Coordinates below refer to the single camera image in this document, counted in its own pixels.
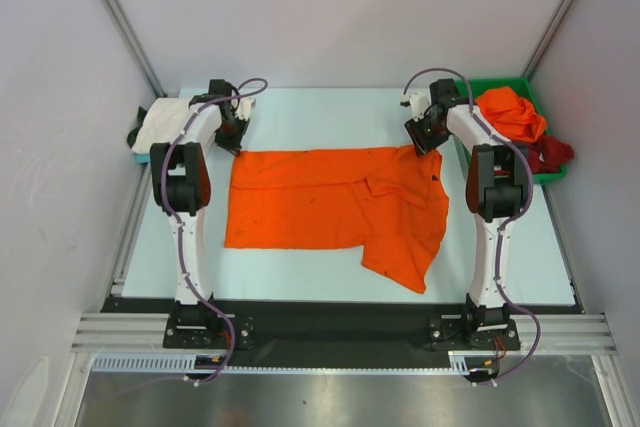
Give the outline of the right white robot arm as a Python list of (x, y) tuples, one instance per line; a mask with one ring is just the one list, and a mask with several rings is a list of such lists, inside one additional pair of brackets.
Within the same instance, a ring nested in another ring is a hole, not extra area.
[(417, 155), (436, 150), (451, 137), (471, 154), (465, 199), (474, 215), (477, 241), (460, 335), (469, 346), (484, 348), (509, 330), (508, 248), (515, 221), (527, 212), (532, 200), (526, 150), (500, 134), (472, 96), (460, 95), (452, 79), (433, 82), (428, 93), (405, 89), (400, 105), (411, 110), (405, 129)]

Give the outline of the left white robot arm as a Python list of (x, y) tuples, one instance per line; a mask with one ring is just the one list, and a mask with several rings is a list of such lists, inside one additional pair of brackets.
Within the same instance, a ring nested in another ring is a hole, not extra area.
[(212, 199), (207, 156), (212, 147), (241, 154), (255, 95), (212, 79), (205, 93), (177, 103), (177, 126), (149, 145), (151, 185), (175, 249), (177, 287), (170, 317), (197, 345), (207, 347), (219, 339), (226, 317), (213, 304), (206, 272), (205, 217)]

